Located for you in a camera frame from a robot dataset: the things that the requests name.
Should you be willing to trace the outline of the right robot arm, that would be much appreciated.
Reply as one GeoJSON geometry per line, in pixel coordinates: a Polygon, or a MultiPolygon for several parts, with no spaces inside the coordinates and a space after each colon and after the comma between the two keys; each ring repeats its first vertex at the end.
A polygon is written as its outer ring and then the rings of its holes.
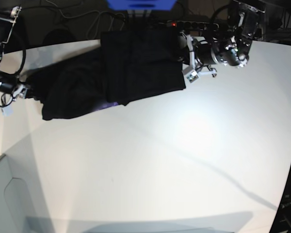
{"type": "Polygon", "coordinates": [[[26,62],[26,46],[23,39],[13,32],[16,21],[22,11],[20,5],[0,8],[0,63],[3,59],[4,50],[11,37],[14,37],[21,48],[21,63],[13,73],[0,70],[0,109],[9,107],[17,98],[30,99],[36,96],[34,85],[27,80],[22,80],[21,72],[26,62]]]}

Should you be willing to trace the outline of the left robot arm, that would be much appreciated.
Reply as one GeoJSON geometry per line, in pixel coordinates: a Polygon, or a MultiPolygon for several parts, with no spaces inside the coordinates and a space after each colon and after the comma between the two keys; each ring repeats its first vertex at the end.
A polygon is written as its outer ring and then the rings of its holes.
{"type": "Polygon", "coordinates": [[[245,67],[265,10],[266,4],[260,0],[231,0],[213,13],[202,40],[193,37],[189,28],[181,28],[180,60],[187,65],[184,78],[192,83],[204,75],[216,77],[214,65],[245,67]]]}

